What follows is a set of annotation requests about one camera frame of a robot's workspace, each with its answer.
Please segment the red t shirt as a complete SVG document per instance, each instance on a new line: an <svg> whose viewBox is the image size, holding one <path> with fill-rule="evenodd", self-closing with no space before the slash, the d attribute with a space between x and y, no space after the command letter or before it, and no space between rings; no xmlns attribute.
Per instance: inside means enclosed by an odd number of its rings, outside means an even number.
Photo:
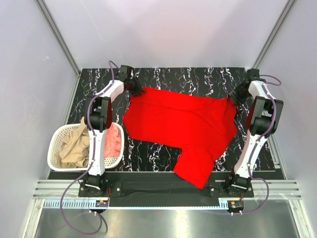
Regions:
<svg viewBox="0 0 317 238"><path fill-rule="evenodd" d="M174 172L203 189L237 133L229 97L195 97L154 88L132 97L123 117L130 138L181 149Z"/></svg>

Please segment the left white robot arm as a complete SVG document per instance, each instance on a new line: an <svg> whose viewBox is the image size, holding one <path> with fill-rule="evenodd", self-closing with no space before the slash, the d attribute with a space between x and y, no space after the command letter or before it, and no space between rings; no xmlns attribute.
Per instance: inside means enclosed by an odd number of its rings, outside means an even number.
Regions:
<svg viewBox="0 0 317 238"><path fill-rule="evenodd" d="M118 73L111 70L112 79L108 85L94 96L86 99L85 124L89 134L89 162L83 177L83 186L106 190L104 150L106 135L112 124L111 103L124 91L131 96L140 96L145 90L135 76L134 68L121 65Z"/></svg>

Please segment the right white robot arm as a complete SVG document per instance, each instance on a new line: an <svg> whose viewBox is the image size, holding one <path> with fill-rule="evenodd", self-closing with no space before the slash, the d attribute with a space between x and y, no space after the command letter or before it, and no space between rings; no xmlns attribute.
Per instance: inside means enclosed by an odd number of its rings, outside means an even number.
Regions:
<svg viewBox="0 0 317 238"><path fill-rule="evenodd" d="M248 69L244 82L238 85L231 95L234 105L242 105L248 98L253 103L246 121L247 139L231 174L225 182L224 190L229 196L238 197L248 191L253 180L253 169L257 157L268 138L277 130L283 109L283 101L272 96L267 86L280 86L267 82L265 75L260 75L258 69Z"/></svg>

